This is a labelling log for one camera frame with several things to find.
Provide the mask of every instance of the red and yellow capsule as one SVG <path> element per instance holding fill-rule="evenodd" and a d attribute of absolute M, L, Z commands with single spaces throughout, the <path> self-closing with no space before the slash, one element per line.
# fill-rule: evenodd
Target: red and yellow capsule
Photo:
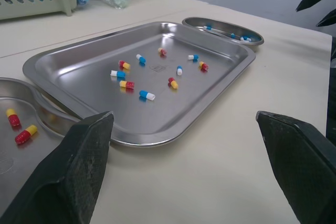
<path fill-rule="evenodd" d="M 119 60 L 119 66 L 126 69 L 131 69 L 131 65 L 123 60 Z"/>
<path fill-rule="evenodd" d="M 37 132 L 37 127 L 35 125 L 29 126 L 27 129 L 18 134 L 15 138 L 16 144 L 25 143 L 32 135 Z"/>
<path fill-rule="evenodd" d="M 11 124 L 12 127 L 20 125 L 20 119 L 17 116 L 15 110 L 13 109 L 8 109 L 6 110 L 6 115 L 8 117 L 9 123 Z"/>
<path fill-rule="evenodd" d="M 179 85 L 177 84 L 177 82 L 175 81 L 175 79 L 174 78 L 169 78 L 168 79 L 168 81 L 169 81 L 169 84 L 174 88 L 174 89 L 178 89 L 179 88 Z"/>
<path fill-rule="evenodd" d="M 167 51 L 166 50 L 164 50 L 163 48 L 159 48 L 158 49 L 158 52 L 160 53 L 160 54 L 162 54 L 162 55 L 164 55 L 164 56 L 166 56 L 167 55 Z"/>
<path fill-rule="evenodd" d="M 120 81 L 119 85 L 122 88 L 134 89 L 134 82 L 131 82 L 131 81 Z"/>
<path fill-rule="evenodd" d="M 199 66 L 205 71 L 208 71 L 209 69 L 209 66 L 202 61 L 200 61 Z"/>

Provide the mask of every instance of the table surface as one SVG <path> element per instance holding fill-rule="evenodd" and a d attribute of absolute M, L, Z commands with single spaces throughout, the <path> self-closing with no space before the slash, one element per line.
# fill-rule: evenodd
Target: table surface
<path fill-rule="evenodd" d="M 293 116 L 325 134 L 331 36 L 194 0 L 133 0 L 125 10 L 91 2 L 72 17 L 0 23 L 6 34 L 0 73 L 28 81 L 22 65 L 39 52 L 191 16 L 245 26 L 262 34 L 265 44 L 175 142 L 111 146 L 91 224 L 299 223 L 273 176 L 255 116 L 258 110 Z"/>

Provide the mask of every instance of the oval metal dish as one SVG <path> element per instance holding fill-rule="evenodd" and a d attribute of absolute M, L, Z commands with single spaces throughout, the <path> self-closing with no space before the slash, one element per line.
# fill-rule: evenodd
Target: oval metal dish
<path fill-rule="evenodd" d="M 21 126 L 11 127 L 6 116 L 9 108 L 16 111 Z M 30 84 L 0 78 L 0 216 L 36 166 L 78 121 L 53 108 Z M 14 138 L 31 124 L 37 126 L 38 132 L 26 143 L 16 145 Z"/>
<path fill-rule="evenodd" d="M 247 29 L 242 26 L 234 25 L 231 23 L 209 19 L 209 18 L 199 18 L 199 17 L 190 17 L 186 18 L 182 21 L 183 25 L 197 28 L 201 31 L 206 31 L 209 34 L 213 34 L 219 37 L 223 37 L 229 39 L 230 41 L 247 46 L 251 48 L 253 51 L 258 49 L 258 46 L 264 43 L 264 38 L 255 31 Z M 205 26 L 211 26 L 211 30 L 204 29 Z M 244 42 L 240 39 L 232 39 L 230 37 L 231 34 L 235 34 L 236 36 L 247 36 L 251 38 L 252 42 Z"/>

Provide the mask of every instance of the rectangular metal tray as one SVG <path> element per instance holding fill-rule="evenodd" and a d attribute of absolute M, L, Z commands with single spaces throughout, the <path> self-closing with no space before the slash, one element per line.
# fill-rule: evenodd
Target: rectangular metal tray
<path fill-rule="evenodd" d="M 14 109 L 21 125 L 11 127 L 7 109 Z M 0 216 L 23 187 L 36 166 L 62 141 L 77 118 L 53 108 L 30 84 L 0 78 Z M 15 137 L 30 125 L 38 132 L 17 145 Z"/>
<path fill-rule="evenodd" d="M 159 47 L 168 51 L 166 57 L 158 54 Z M 145 66 L 137 54 L 146 58 Z M 199 55 L 208 72 L 188 55 Z M 155 22 L 35 55 L 23 72 L 81 119 L 113 111 L 112 140 L 143 147 L 179 137 L 254 59 L 245 46 L 181 24 Z M 131 64 L 126 80 L 135 82 L 133 92 L 110 77 L 119 60 Z M 178 82 L 177 91 L 168 86 L 170 77 Z M 155 100 L 142 100 L 140 90 L 155 94 Z"/>

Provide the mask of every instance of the pill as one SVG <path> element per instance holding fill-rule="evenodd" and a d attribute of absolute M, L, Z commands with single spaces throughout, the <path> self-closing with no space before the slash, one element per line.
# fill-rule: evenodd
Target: pill
<path fill-rule="evenodd" d="M 139 95 L 141 97 L 146 98 L 146 99 L 151 100 L 151 101 L 153 101 L 155 99 L 155 95 L 154 94 L 148 93 L 147 91 L 144 91 L 144 90 L 141 90 L 139 92 Z"/>
<path fill-rule="evenodd" d="M 32 135 L 37 132 L 37 127 L 35 125 L 29 126 L 27 129 L 18 134 L 15 138 L 16 144 L 25 143 Z"/>
<path fill-rule="evenodd" d="M 21 124 L 20 119 L 17 116 L 15 110 L 13 110 L 13 109 L 6 110 L 6 115 L 8 117 L 8 120 L 9 120 L 9 123 L 11 124 L 11 126 L 15 127 L 15 126 L 18 126 L 18 125 Z"/>
<path fill-rule="evenodd" d="M 249 37 L 246 37 L 246 36 L 242 36 L 240 38 L 241 41 L 244 41 L 244 42 L 251 42 L 252 40 L 249 38 Z"/>
<path fill-rule="evenodd" d="M 123 61 L 123 60 L 119 60 L 119 66 L 126 68 L 126 69 L 130 69 L 131 65 L 129 65 L 127 62 Z"/>
<path fill-rule="evenodd" d="M 199 57 L 198 55 L 189 55 L 188 60 L 197 60 Z"/>
<path fill-rule="evenodd" d="M 119 85 L 122 88 L 134 89 L 134 82 L 131 81 L 120 81 Z"/>
<path fill-rule="evenodd" d="M 145 58 L 143 58 L 141 55 L 136 55 L 137 57 L 137 59 L 139 60 L 139 62 L 141 62 L 141 63 L 146 63 L 146 59 Z"/>
<path fill-rule="evenodd" d="M 167 51 L 164 50 L 164 49 L 161 48 L 161 47 L 158 49 L 158 52 L 159 52 L 160 54 L 162 54 L 162 55 L 165 55 L 165 56 L 167 55 Z"/>
<path fill-rule="evenodd" d="M 111 71 L 111 76 L 125 78 L 126 74 L 123 71 Z"/>
<path fill-rule="evenodd" d="M 177 67 L 177 75 L 178 75 L 178 76 L 181 76 L 181 75 L 182 75 L 182 67 L 181 67 L 181 66 L 178 66 L 178 67 Z"/>
<path fill-rule="evenodd" d="M 205 64 L 204 62 L 200 61 L 199 66 L 204 69 L 205 71 L 208 71 L 209 66 Z"/>
<path fill-rule="evenodd" d="M 169 81 L 169 84 L 174 88 L 174 89 L 178 89 L 179 88 L 179 85 L 177 84 L 177 82 L 175 81 L 175 79 L 174 78 L 169 78 L 168 79 L 168 81 Z"/>

